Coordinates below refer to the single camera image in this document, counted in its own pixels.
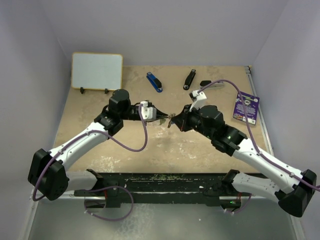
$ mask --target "wall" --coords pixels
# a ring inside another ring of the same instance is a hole
[[[126,65],[251,65],[288,0],[41,0],[67,56]]]
[[[0,236],[25,221],[33,153],[50,148],[69,88],[70,63],[37,0],[0,0]]]
[[[320,176],[320,1],[289,0],[253,64],[253,81],[275,155]],[[320,194],[302,217],[318,240]]]

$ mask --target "small whiteboard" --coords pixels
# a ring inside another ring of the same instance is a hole
[[[123,57],[120,54],[74,52],[71,86],[85,90],[117,90],[122,85]]]

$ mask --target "robotic arm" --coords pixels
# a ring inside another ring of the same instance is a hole
[[[244,161],[267,177],[260,178],[230,170],[222,180],[223,187],[231,192],[265,197],[277,202],[287,213],[301,217],[315,191],[292,175],[315,186],[316,174],[309,169],[302,172],[293,168],[260,148],[257,153],[252,140],[243,132],[227,125],[216,106],[205,105],[207,97],[203,92],[193,91],[190,97],[193,103],[185,105],[180,114],[171,118],[171,122],[181,132],[195,130],[204,135],[218,151]],[[92,189],[97,184],[98,174],[92,171],[67,172],[81,156],[112,138],[124,126],[123,120],[137,121],[142,118],[145,122],[152,122],[168,117],[148,101],[131,105],[129,93],[124,89],[116,90],[109,99],[109,105],[103,108],[101,114],[84,131],[50,151],[40,149],[34,154],[28,181],[51,201],[68,190]],[[292,175],[267,162],[261,154],[267,156],[272,163],[289,170]]]
[[[225,176],[224,184],[241,193],[270,199],[277,202],[287,213],[301,217],[315,190],[293,178],[293,175],[313,186],[316,185],[317,175],[309,169],[302,172],[291,167],[261,148],[257,153],[251,139],[238,129],[225,124],[223,114],[216,106],[204,105],[207,97],[203,92],[195,90],[190,93],[190,97],[193,103],[185,105],[182,112],[171,119],[180,131],[195,130],[210,139],[218,151],[253,166],[267,177],[259,178],[231,170]],[[290,171],[291,175],[267,162],[261,154],[272,163]]]

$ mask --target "tabletop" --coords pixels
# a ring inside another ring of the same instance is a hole
[[[196,75],[188,91],[183,90],[191,69]],[[161,82],[163,92],[157,93],[146,78],[152,72]],[[242,92],[252,94],[249,80],[243,66],[124,66],[122,88],[130,94],[131,103],[151,101],[160,111],[179,114],[184,105],[191,104],[189,92],[196,90],[203,80],[227,79],[234,82]],[[224,87],[206,90],[207,103],[216,105],[223,113],[226,124],[248,134],[246,124],[233,118],[237,92],[225,83]],[[112,92],[70,88],[55,146],[59,146],[83,131],[102,108],[108,104]],[[191,130],[180,132],[168,121],[147,124],[148,143],[142,152],[123,149],[108,140],[81,157],[70,171],[93,169],[96,172],[119,173],[226,173],[230,169],[246,173],[257,172],[246,163],[217,151],[210,140]],[[257,144],[266,149],[260,119],[251,125]],[[139,149],[144,144],[144,130],[140,121],[124,121],[124,127],[114,138],[130,148]]]

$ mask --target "purple cable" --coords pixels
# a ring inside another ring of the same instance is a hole
[[[248,200],[247,200],[247,201],[245,202],[245,204],[244,204],[242,207],[240,207],[237,211],[228,211],[228,210],[225,210],[225,212],[226,212],[226,213],[229,213],[229,214],[238,214],[238,213],[242,212],[242,210],[245,209],[245,207],[246,207],[246,206],[248,205],[248,203],[250,202],[251,196],[252,196],[252,194],[249,195]]]
[[[147,127],[146,127],[146,124],[145,124],[145,121],[144,121],[144,118],[142,117],[142,104],[139,105],[139,109],[138,109],[138,112],[139,112],[139,117],[140,117],[140,120],[142,122],[142,126],[143,126],[143,130],[144,130],[144,144],[143,146],[140,148],[140,149],[132,149],[130,147],[127,147],[125,146],[123,143],[119,142],[118,140],[114,139],[112,136],[110,136],[108,133],[106,132],[103,132],[103,131],[100,131],[100,130],[91,130],[89,131],[89,134],[91,133],[99,133],[99,134],[103,134],[103,135],[106,135],[109,139],[115,141],[117,144],[119,144],[121,147],[129,150],[129,151],[132,151],[132,152],[141,152],[143,149],[145,149],[145,147],[147,146],[147,142],[148,142],[148,133],[147,133]],[[37,195],[37,191],[39,189],[39,186],[40,186],[40,183],[46,173],[46,171],[48,170],[48,168],[51,166],[51,164],[54,162],[54,160],[56,160],[57,157],[60,156],[60,154],[62,152],[64,152],[67,148],[69,148],[71,145],[73,145],[75,142],[77,142],[78,140],[82,139],[83,137],[87,136],[88,134],[87,133],[84,133],[84,134],[81,134],[77,137],[75,137],[73,140],[71,140],[70,142],[68,142],[63,148],[61,148],[61,151],[58,152],[57,154],[55,154],[51,160],[47,163],[47,165],[44,167],[43,171],[41,172],[38,180],[36,181],[36,184],[34,186],[34,190],[33,190],[33,193],[32,193],[32,200],[34,202],[36,201],[39,201],[41,199],[44,198],[44,195],[36,198],[36,195]]]
[[[287,174],[291,174],[291,172],[289,170],[287,170],[286,168],[276,164],[275,162],[271,161],[269,158],[267,158],[263,153],[260,153],[260,150],[259,150],[259,147],[254,139],[254,136],[251,132],[251,128],[250,128],[250,125],[249,125],[249,122],[248,122],[248,116],[247,116],[247,111],[246,111],[246,106],[245,106],[245,101],[244,101],[244,98],[239,90],[239,88],[230,80],[226,80],[226,79],[220,79],[220,80],[217,80],[217,81],[213,81],[213,82],[210,82],[208,85],[204,86],[203,88],[201,88],[198,93],[201,93],[203,90],[205,90],[206,88],[210,87],[211,85],[215,84],[215,83],[218,83],[218,82],[226,82],[226,83],[229,83],[231,84],[232,86],[234,86],[234,88],[236,89],[236,91],[238,92],[239,96],[240,96],[240,99],[241,99],[241,103],[242,103],[242,106],[243,106],[243,112],[244,112],[244,116],[245,116],[245,124],[246,124],[246,127],[248,129],[248,132],[249,132],[249,135],[250,135],[250,138],[251,138],[251,141],[252,141],[252,144],[254,146],[254,149],[255,151],[264,159],[266,160],[269,164],[271,164],[272,166],[284,171],[285,173]],[[301,183],[307,185],[309,188],[311,189],[314,189],[318,192],[320,192],[320,185],[318,186],[313,186],[311,185],[310,183],[306,182],[305,180],[303,180],[302,178],[296,176],[296,175],[293,175],[292,176],[293,178],[297,179],[298,181],[300,181]]]
[[[132,197],[132,194],[129,192],[128,189],[122,187],[122,186],[107,186],[107,187],[104,187],[104,188],[101,188],[101,189],[96,189],[96,190],[84,190],[82,189],[82,191],[87,191],[89,193],[96,193],[96,192],[100,192],[100,191],[104,191],[104,190],[108,190],[108,189],[113,189],[113,188],[118,188],[118,189],[122,189],[124,190],[125,192],[127,192],[129,194],[129,197],[131,199],[131,207],[130,207],[130,210],[128,211],[128,213],[122,217],[119,217],[119,218],[107,218],[107,217],[103,217],[103,216],[99,216],[99,215],[96,215],[92,212],[90,212],[86,206],[86,202],[84,202],[84,209],[85,211],[90,214],[91,216],[94,216],[98,219],[101,219],[101,220],[105,220],[105,221],[111,221],[111,222],[117,222],[117,221],[121,221],[123,219],[125,219],[126,217],[128,217],[130,215],[130,213],[132,212],[132,210],[134,209],[134,198]]]

